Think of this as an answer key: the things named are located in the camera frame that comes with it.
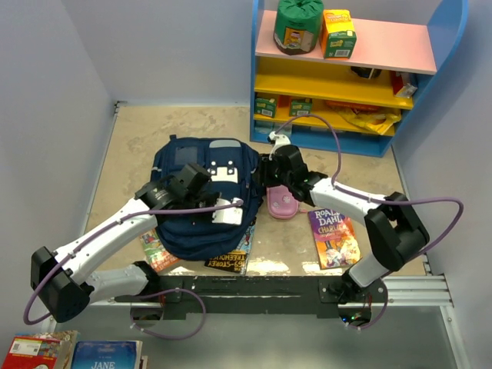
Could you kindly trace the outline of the pink blue pencil case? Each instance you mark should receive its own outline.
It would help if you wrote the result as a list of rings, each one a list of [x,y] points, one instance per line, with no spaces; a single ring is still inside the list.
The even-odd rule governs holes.
[[[288,188],[280,185],[267,188],[268,213],[276,219],[291,219],[299,210],[299,202]]]

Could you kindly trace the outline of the navy blue school backpack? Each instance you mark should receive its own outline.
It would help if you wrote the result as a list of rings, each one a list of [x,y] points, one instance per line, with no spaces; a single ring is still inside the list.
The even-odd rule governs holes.
[[[211,212],[169,217],[156,227],[166,250],[186,261],[206,261],[233,251],[263,203],[266,189],[253,180],[259,160],[257,151],[237,139],[172,135],[155,154],[152,181],[195,163],[211,173],[206,192],[217,192],[228,202],[241,199],[243,205],[240,224],[214,223]]]

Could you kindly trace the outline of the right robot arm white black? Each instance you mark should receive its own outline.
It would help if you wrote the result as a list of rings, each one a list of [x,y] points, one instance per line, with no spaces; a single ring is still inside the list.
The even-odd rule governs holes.
[[[366,227],[370,254],[350,266],[331,286],[331,293],[340,302],[361,301],[375,281],[399,271],[430,241],[427,229],[403,194],[375,195],[338,184],[325,174],[310,171],[294,145],[261,154],[253,178],[266,188],[283,185],[296,200],[337,211]]]

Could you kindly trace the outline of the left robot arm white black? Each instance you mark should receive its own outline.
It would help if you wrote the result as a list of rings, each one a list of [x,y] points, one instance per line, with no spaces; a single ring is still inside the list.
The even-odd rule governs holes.
[[[145,262],[99,273],[98,267],[130,241],[170,218],[209,215],[216,219],[241,201],[223,201],[209,190],[211,174],[197,164],[185,165],[176,175],[150,181],[109,219],[80,238],[54,251],[41,247],[31,256],[30,284],[33,295],[24,312],[30,317],[35,299],[47,308],[46,317],[70,321],[87,306],[119,296],[152,301],[158,296],[159,278]]]

